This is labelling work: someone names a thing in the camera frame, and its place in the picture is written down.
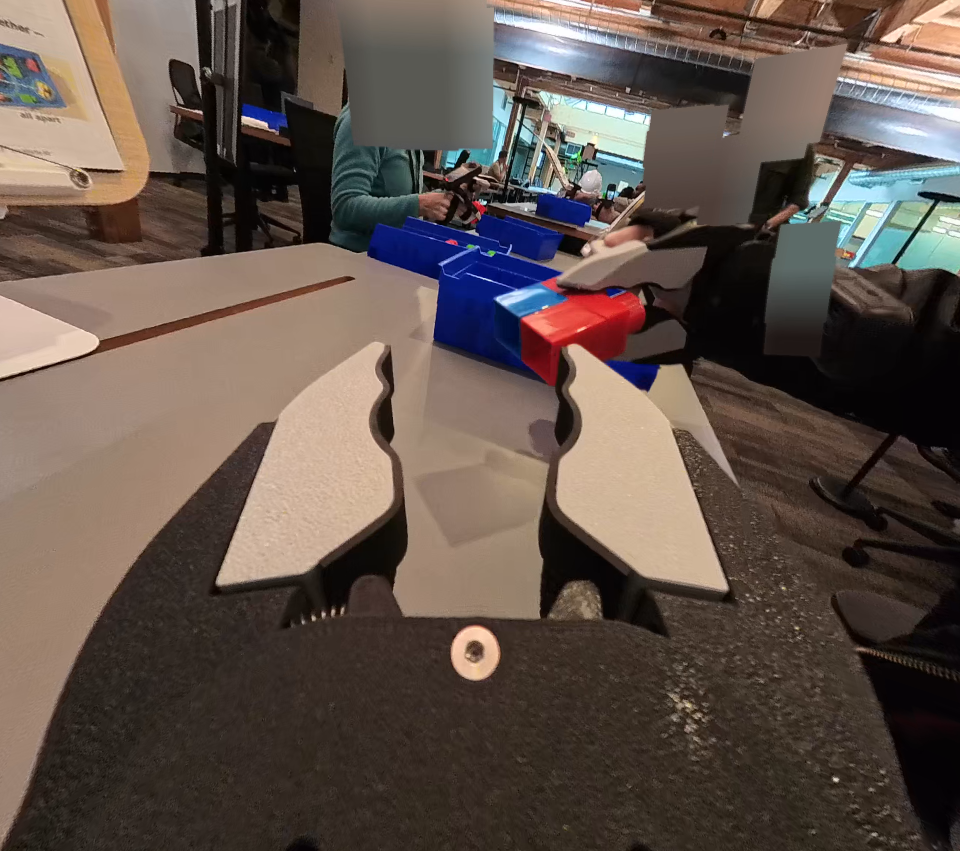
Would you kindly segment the white board stand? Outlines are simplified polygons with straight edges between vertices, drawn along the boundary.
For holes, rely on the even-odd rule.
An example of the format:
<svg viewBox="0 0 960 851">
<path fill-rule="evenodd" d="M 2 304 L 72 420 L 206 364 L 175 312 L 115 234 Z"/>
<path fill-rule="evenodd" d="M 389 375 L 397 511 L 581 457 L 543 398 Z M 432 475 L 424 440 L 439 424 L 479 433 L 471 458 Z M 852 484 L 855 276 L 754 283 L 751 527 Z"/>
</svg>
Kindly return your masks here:
<svg viewBox="0 0 960 851">
<path fill-rule="evenodd" d="M 50 204 L 75 198 L 92 186 L 85 170 L 1 146 L 1 217 L 29 198 Z M 11 379 L 93 353 L 100 345 L 92 332 L 77 328 L 16 300 L 1 298 L 1 379 Z"/>
</svg>

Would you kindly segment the black chair base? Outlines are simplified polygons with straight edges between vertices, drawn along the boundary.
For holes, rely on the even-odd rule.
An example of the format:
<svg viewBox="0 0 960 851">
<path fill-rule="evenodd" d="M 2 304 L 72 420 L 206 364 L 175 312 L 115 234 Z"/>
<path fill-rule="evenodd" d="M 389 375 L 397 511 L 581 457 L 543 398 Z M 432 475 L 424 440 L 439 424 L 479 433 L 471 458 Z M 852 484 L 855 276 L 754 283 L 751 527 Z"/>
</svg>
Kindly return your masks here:
<svg viewBox="0 0 960 851">
<path fill-rule="evenodd" d="M 843 548 L 842 558 L 850 567 L 854 569 L 867 567 L 872 553 L 877 552 L 930 562 L 958 573 L 959 510 L 957 502 L 940 498 L 931 501 L 931 508 L 942 519 L 948 521 L 948 524 L 939 524 L 889 506 L 875 504 L 862 488 L 864 480 L 899 438 L 896 433 L 885 435 L 851 477 L 814 476 L 809 481 L 809 487 L 825 504 L 856 519 L 868 530 L 881 534 L 880 538 L 859 537 Z M 885 534 L 889 520 L 893 520 L 922 538 L 923 543 L 902 542 L 888 538 Z"/>
</svg>

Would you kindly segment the wooden instruction board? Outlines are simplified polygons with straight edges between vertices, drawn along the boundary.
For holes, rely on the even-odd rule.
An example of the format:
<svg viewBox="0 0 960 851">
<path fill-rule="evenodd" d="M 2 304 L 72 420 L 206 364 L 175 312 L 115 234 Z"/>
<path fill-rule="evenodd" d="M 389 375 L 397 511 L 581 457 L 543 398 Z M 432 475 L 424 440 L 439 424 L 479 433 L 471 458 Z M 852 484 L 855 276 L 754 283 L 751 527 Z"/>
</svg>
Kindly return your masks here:
<svg viewBox="0 0 960 851">
<path fill-rule="evenodd" d="M 97 17 L 101 23 L 103 41 L 109 46 L 109 51 L 102 53 L 102 65 L 99 65 L 97 78 L 98 89 L 102 103 L 109 109 L 111 129 L 117 144 L 122 149 L 126 170 L 109 175 L 103 172 L 88 173 L 92 185 L 85 194 L 75 198 L 54 198 L 50 204 L 42 204 L 39 198 L 29 198 L 24 206 L 99 207 L 121 204 L 136 198 L 147 180 L 149 172 L 147 145 L 139 128 L 115 46 L 111 45 L 105 32 L 98 7 Z"/>
</svg>

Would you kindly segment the black office chair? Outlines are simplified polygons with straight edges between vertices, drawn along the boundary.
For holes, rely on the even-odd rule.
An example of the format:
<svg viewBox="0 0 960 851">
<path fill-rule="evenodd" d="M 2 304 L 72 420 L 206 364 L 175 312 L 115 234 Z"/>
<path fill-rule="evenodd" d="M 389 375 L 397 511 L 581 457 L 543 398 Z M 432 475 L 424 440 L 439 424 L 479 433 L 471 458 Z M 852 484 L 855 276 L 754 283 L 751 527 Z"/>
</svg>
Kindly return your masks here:
<svg viewBox="0 0 960 851">
<path fill-rule="evenodd" d="M 199 119 L 174 113 L 174 138 L 192 149 L 203 150 L 203 101 L 195 70 L 192 65 L 172 58 L 168 62 L 168 73 L 175 106 L 199 113 Z"/>
</svg>

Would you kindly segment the black high-back chair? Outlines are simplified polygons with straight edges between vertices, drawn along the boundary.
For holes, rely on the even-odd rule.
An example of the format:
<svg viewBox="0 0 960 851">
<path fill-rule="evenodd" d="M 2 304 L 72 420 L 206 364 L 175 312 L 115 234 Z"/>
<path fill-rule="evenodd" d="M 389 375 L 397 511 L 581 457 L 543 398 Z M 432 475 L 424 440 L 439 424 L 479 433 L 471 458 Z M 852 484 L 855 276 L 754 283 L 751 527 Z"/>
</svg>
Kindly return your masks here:
<svg viewBox="0 0 960 851">
<path fill-rule="evenodd" d="M 284 99 L 283 113 L 301 206 L 302 239 L 306 244 L 329 244 L 336 118 L 291 96 Z"/>
</svg>

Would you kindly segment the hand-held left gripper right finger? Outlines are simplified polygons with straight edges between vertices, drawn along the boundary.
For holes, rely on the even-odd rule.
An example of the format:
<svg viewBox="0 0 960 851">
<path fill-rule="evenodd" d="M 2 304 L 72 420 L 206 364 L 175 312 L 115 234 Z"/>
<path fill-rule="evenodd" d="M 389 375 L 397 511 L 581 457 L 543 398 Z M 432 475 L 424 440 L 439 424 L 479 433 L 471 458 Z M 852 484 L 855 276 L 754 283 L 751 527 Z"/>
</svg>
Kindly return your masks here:
<svg viewBox="0 0 960 851">
<path fill-rule="evenodd" d="M 545 485 L 545 584 L 589 582 L 604 615 L 654 594 L 732 595 L 674 428 L 648 393 L 580 345 L 564 348 Z"/>
</svg>

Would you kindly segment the red mega block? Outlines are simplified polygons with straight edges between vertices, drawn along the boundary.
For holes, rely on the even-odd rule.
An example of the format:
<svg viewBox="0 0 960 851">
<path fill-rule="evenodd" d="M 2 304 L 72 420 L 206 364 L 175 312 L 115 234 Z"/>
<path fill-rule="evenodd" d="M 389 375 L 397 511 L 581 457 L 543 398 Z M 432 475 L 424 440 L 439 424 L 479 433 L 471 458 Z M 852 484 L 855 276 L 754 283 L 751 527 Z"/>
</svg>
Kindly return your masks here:
<svg viewBox="0 0 960 851">
<path fill-rule="evenodd" d="M 563 296 L 519 318 L 519 358 L 548 385 L 557 382 L 564 349 L 579 345 L 601 361 L 615 359 L 640 332 L 646 305 L 629 291 Z"/>
</svg>

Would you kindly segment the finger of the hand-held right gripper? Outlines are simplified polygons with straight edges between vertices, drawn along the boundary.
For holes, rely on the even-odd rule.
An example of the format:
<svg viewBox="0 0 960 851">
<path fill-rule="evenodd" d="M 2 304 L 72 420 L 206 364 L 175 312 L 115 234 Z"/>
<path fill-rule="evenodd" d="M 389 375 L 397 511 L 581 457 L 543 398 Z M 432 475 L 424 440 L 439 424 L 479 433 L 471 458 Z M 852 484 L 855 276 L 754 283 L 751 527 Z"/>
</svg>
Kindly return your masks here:
<svg viewBox="0 0 960 851">
<path fill-rule="evenodd" d="M 696 277 L 706 255 L 705 247 L 661 249 L 639 240 L 615 246 L 596 242 L 588 256 L 558 276 L 557 287 L 591 293 L 641 286 L 682 290 Z"/>
</svg>

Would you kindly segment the printed instruction sheet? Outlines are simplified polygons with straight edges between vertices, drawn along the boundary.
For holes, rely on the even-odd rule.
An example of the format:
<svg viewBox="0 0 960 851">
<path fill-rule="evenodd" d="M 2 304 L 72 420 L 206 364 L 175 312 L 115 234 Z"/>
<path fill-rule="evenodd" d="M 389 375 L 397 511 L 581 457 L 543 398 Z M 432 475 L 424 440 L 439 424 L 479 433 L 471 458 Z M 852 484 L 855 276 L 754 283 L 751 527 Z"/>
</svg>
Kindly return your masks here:
<svg viewBox="0 0 960 851">
<path fill-rule="evenodd" d="M 3 189 L 81 190 L 68 176 L 124 173 L 97 78 L 104 41 L 92 0 L 1 0 Z"/>
</svg>

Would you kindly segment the dark zippered cloth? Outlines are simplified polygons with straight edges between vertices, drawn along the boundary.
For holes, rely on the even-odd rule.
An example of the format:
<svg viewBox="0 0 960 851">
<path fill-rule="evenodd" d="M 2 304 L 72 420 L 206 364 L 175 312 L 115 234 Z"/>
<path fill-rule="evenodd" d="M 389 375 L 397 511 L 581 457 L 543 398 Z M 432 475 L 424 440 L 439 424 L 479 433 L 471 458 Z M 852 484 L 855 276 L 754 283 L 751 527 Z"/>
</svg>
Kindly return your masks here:
<svg viewBox="0 0 960 851">
<path fill-rule="evenodd" d="M 930 847 L 958 849 L 958 584 L 930 609 L 856 590 L 831 604 L 857 645 Z"/>
</svg>

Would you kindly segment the black display panel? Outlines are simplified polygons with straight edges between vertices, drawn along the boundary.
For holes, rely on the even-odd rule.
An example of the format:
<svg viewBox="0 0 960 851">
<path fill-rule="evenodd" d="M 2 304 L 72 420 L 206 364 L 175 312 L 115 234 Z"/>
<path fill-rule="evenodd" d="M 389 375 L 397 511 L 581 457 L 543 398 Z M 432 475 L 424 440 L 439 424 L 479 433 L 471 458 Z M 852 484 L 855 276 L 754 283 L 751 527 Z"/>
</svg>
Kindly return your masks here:
<svg viewBox="0 0 960 851">
<path fill-rule="evenodd" d="M 241 135 L 246 9 L 247 0 L 214 0 L 211 17 L 216 148 L 219 158 L 233 167 Z"/>
</svg>

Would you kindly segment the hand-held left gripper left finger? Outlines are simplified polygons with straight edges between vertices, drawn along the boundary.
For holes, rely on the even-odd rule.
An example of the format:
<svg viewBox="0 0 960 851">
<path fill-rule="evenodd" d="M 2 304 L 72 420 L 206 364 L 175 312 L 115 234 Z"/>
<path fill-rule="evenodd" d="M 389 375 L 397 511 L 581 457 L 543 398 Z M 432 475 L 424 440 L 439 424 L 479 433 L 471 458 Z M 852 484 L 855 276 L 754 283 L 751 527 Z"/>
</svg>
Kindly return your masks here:
<svg viewBox="0 0 960 851">
<path fill-rule="evenodd" d="M 407 551 L 394 388 L 391 348 L 374 341 L 284 407 L 226 546 L 218 592 L 292 585 L 306 613 L 333 613 L 363 577 L 394 583 Z"/>
</svg>

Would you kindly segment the blue mega block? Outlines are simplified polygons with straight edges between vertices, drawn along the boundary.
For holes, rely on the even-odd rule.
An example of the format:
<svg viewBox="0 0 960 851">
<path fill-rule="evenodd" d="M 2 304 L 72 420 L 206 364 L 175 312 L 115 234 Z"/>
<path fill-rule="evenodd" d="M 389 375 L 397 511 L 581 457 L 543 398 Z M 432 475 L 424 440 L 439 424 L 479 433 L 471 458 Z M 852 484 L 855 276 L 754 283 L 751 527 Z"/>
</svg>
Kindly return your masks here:
<svg viewBox="0 0 960 851">
<path fill-rule="evenodd" d="M 565 295 L 543 282 L 502 293 L 494 299 L 494 336 L 513 359 L 521 361 L 522 319 L 566 303 Z"/>
</svg>

